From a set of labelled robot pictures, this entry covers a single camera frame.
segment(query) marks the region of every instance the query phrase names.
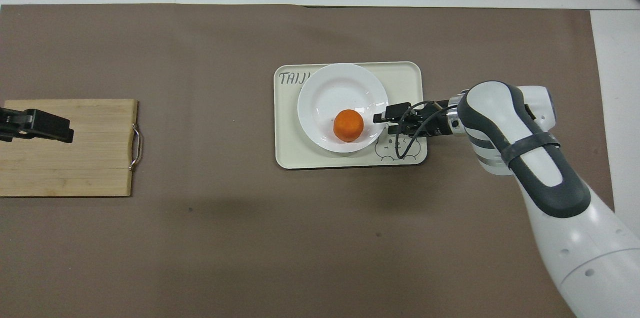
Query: black clamp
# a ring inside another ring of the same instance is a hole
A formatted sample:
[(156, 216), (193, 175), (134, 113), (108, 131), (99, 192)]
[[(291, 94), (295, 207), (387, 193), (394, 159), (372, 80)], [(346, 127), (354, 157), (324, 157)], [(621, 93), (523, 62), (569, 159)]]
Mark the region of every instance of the black clamp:
[(5, 142), (14, 138), (44, 138), (70, 143), (74, 139), (74, 130), (69, 129), (69, 124), (69, 119), (38, 109), (18, 111), (0, 108), (0, 140)]
[(507, 167), (509, 167), (512, 160), (518, 158), (518, 156), (545, 145), (555, 145), (560, 147), (560, 142), (558, 142), (555, 136), (551, 135), (551, 133), (535, 133), (526, 138), (522, 138), (511, 145), (507, 145), (507, 147), (500, 151), (500, 154), (503, 158), (502, 161), (504, 161)]

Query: metal ring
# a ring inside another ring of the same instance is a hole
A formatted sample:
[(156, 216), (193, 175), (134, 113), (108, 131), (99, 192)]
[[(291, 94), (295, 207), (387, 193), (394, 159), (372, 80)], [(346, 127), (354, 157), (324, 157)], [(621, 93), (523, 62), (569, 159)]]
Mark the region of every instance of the metal ring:
[(133, 168), (135, 168), (135, 166), (140, 162), (140, 160), (142, 159), (142, 134), (140, 133), (140, 131), (138, 130), (138, 125), (137, 124), (131, 124), (131, 128), (133, 128), (133, 133), (137, 136), (137, 145), (136, 145), (136, 152), (135, 152), (135, 158), (133, 159), (133, 161), (131, 161), (131, 164), (128, 165), (129, 171), (133, 172)]
[[(462, 90), (460, 94), (457, 94), (456, 96), (449, 99), (448, 106), (453, 106), (460, 103), (462, 97), (465, 96), (468, 91), (468, 89)], [(465, 127), (462, 125), (462, 122), (458, 117), (457, 108), (451, 108), (446, 112), (446, 123), (448, 123), (448, 126), (451, 129), (451, 133), (453, 133), (453, 135), (464, 135), (466, 133)]]

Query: metal handle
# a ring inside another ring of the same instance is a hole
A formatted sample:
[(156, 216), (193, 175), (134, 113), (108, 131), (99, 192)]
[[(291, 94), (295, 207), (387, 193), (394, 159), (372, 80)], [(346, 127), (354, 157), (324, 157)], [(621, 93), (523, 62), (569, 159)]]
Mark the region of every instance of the metal handle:
[(135, 145), (136, 149), (135, 149), (135, 158), (133, 158), (133, 160), (131, 161), (131, 164), (128, 165), (129, 171), (133, 172), (133, 168), (135, 168), (135, 166), (140, 162), (140, 160), (142, 159), (142, 142), (144, 141), (144, 139), (142, 138), (142, 134), (140, 133), (140, 131), (138, 130), (138, 125), (137, 124), (131, 124), (131, 128), (133, 128), (133, 133), (135, 133), (135, 136), (137, 136), (137, 144)]

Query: cartoon drawing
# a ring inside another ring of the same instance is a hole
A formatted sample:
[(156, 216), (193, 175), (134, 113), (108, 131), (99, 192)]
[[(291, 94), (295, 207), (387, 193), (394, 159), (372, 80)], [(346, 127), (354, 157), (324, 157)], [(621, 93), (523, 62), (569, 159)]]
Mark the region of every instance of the cartoon drawing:
[[(395, 141), (395, 135), (392, 136), (387, 134), (386, 128), (382, 131), (382, 133), (380, 133), (380, 136), (378, 136), (375, 142), (375, 153), (377, 154), (377, 156), (380, 156), (380, 161), (384, 161), (385, 159), (390, 161), (399, 160), (396, 156), (396, 149), (394, 147)], [(400, 135), (400, 137), (398, 137), (398, 151), (400, 151), (400, 154), (405, 151), (407, 145), (409, 144), (409, 141), (411, 141), (411, 138), (407, 137), (406, 135)], [(422, 143), (419, 142), (419, 140), (414, 141), (411, 145), (411, 148), (409, 148), (409, 152), (404, 157), (404, 160), (411, 158), (413, 158), (413, 160), (418, 160), (416, 156), (420, 154), (420, 151), (422, 151), (422, 149)]]

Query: black rubber strap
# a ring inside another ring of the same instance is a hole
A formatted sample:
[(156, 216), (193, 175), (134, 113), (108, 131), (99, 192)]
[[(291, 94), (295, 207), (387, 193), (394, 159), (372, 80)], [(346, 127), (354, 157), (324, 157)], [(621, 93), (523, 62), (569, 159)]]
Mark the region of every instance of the black rubber strap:
[(551, 133), (541, 132), (535, 133), (533, 135), (529, 135), (526, 138), (522, 138), (517, 142), (507, 145), (500, 154), (502, 155), (502, 161), (509, 167), (512, 160), (518, 158), (522, 154), (532, 151), (533, 149), (543, 147), (545, 145), (556, 145), (560, 146), (560, 142), (551, 135)]

